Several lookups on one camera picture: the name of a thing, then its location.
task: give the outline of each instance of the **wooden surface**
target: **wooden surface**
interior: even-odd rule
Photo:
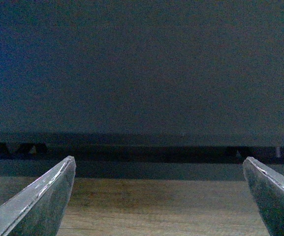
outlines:
[[[0,205],[35,178],[0,177]],[[244,181],[77,178],[58,236],[268,236]]]

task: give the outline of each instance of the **metal gripper jaw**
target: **metal gripper jaw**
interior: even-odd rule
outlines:
[[[69,201],[74,157],[68,156],[0,206],[0,236],[55,236]]]
[[[271,236],[284,236],[284,176],[248,157],[244,175]]]

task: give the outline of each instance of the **wooden table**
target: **wooden table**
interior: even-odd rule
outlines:
[[[33,177],[0,177],[0,205]],[[58,236],[268,236],[245,181],[76,178]]]

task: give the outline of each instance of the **dark background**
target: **dark background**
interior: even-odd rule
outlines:
[[[284,135],[284,3],[0,1],[0,131]]]

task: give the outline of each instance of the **dark gray wall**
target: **dark gray wall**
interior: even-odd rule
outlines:
[[[284,134],[282,3],[5,2],[0,131]]]

